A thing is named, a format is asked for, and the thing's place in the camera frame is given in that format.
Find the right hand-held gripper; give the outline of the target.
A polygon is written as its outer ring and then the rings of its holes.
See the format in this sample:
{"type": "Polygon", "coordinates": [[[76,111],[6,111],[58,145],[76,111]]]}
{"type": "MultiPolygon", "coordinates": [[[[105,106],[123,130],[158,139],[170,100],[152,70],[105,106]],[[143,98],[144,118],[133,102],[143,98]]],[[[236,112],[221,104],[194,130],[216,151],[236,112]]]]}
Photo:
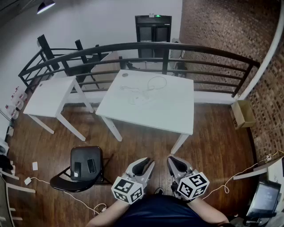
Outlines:
{"type": "Polygon", "coordinates": [[[192,201],[206,192],[209,180],[203,172],[194,170],[188,161],[169,156],[167,157],[167,166],[173,178],[176,177],[175,174],[182,174],[175,178],[171,185],[176,196],[180,196],[185,201],[192,201]]]}

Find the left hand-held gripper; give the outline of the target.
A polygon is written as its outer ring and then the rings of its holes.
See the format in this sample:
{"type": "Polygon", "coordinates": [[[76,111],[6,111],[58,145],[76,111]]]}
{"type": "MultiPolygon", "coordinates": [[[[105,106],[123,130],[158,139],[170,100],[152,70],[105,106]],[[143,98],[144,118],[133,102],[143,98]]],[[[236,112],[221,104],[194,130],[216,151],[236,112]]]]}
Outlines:
{"type": "Polygon", "coordinates": [[[155,161],[151,161],[143,173],[147,164],[148,157],[138,159],[127,167],[126,173],[116,178],[111,190],[117,200],[133,204],[144,196],[144,189],[152,176],[155,161]]]}

